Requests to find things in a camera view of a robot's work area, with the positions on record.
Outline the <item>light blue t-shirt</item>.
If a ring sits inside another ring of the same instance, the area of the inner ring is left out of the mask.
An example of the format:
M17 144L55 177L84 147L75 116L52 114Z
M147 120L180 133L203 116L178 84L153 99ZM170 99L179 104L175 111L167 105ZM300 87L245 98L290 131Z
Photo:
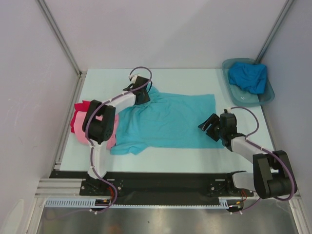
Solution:
M148 147L221 149L198 126L215 113L215 97L159 92L153 87L150 101L124 109L107 149L113 155L138 155Z

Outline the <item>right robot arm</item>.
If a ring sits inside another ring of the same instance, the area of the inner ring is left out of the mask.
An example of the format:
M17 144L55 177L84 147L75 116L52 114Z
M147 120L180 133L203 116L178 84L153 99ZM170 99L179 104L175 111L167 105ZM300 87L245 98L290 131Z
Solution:
M225 191L237 195L242 189L256 192L261 199L289 200L297 192L288 155L285 151L269 151L250 141L237 131L237 119L232 113L212 114L198 128L214 141L221 141L229 151L253 164L253 172L236 172L226 181Z

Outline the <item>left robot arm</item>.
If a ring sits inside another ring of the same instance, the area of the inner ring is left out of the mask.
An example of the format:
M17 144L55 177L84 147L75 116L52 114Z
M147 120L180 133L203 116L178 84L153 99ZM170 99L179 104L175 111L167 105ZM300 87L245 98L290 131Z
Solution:
M104 194L108 189L108 183L101 179L107 173L107 169L101 165L101 148L113 135L116 115L128 107L150 101L147 86L151 79L133 75L130 76L130 82L130 85L114 98L104 102L92 100L82 125L91 148L88 174L94 180L90 188L97 195Z

